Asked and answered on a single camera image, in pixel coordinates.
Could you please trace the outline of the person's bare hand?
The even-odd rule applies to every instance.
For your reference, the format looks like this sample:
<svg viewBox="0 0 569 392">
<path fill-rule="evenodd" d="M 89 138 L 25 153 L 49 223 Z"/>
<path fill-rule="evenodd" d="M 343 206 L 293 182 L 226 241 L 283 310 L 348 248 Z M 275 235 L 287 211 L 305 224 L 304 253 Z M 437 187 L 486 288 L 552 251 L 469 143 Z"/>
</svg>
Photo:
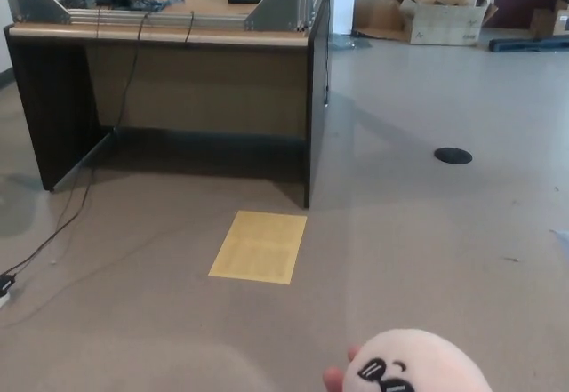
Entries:
<svg viewBox="0 0 569 392">
<path fill-rule="evenodd" d="M 353 346 L 348 349 L 348 360 L 351 363 L 357 356 L 360 346 Z M 342 392 L 345 372 L 338 367 L 331 366 L 325 369 L 322 380 L 327 392 Z"/>
</svg>

